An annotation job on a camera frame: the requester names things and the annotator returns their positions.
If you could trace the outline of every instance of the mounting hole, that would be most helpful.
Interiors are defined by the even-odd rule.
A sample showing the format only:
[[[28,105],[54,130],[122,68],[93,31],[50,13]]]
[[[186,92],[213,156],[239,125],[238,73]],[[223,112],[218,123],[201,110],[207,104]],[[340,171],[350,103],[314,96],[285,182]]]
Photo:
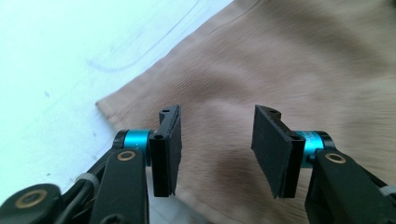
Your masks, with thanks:
[[[38,203],[41,203],[47,196],[47,191],[44,189],[35,189],[23,194],[16,202],[17,208],[29,208]]]
[[[335,163],[345,163],[347,161],[344,157],[342,157],[338,154],[335,154],[335,153],[327,153],[325,156],[329,161],[332,161]]]
[[[292,139],[294,139],[294,140],[300,140],[300,139],[301,139],[300,136],[297,135],[297,134],[291,134],[291,135],[290,135],[290,138],[292,138]]]
[[[117,155],[117,159],[119,161],[129,161],[133,159],[134,156],[136,156],[136,153],[134,153],[134,151],[124,151]]]
[[[154,138],[155,138],[155,139],[163,139],[163,136],[160,135],[160,134],[156,134],[156,135],[154,135]]]
[[[114,215],[105,217],[101,221],[101,224],[121,224],[121,223],[125,223],[125,218],[123,218],[123,216],[118,215],[118,214],[114,214]]]

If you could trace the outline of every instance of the white surface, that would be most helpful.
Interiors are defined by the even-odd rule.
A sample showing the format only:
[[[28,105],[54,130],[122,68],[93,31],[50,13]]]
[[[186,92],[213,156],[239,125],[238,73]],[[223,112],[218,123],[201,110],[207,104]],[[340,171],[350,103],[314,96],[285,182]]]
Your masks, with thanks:
[[[0,203],[38,183],[68,189],[115,134],[94,103],[230,2],[1,1]],[[180,202],[151,202],[151,223],[178,223],[161,211]]]

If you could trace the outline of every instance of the black gripper pad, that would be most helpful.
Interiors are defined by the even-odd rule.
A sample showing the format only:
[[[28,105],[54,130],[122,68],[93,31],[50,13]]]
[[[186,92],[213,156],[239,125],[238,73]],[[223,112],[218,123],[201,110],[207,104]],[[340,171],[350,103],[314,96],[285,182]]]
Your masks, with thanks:
[[[291,131],[280,117],[281,113],[273,108],[255,106],[251,149],[274,198],[294,198],[305,139]]]

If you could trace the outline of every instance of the tan towel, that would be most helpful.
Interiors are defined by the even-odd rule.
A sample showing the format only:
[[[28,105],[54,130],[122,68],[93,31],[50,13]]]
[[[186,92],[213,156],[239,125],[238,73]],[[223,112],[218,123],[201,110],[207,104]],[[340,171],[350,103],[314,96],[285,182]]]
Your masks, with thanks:
[[[387,0],[235,1],[97,106],[116,130],[182,106],[177,197],[212,222],[305,223],[310,170],[296,199],[273,199],[250,149],[254,105],[328,132],[396,185],[395,36]]]

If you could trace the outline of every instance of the black cable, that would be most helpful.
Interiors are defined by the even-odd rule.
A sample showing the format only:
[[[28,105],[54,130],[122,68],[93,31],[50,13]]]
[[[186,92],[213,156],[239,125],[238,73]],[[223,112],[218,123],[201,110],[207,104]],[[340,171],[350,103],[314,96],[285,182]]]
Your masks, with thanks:
[[[81,191],[78,193],[76,198],[66,206],[64,211],[58,216],[56,221],[54,222],[55,224],[67,224],[70,222],[72,217],[79,212],[81,207],[84,205],[84,203],[87,201],[87,199],[90,198],[93,194],[93,185],[89,181],[84,181],[85,184],[81,188]]]

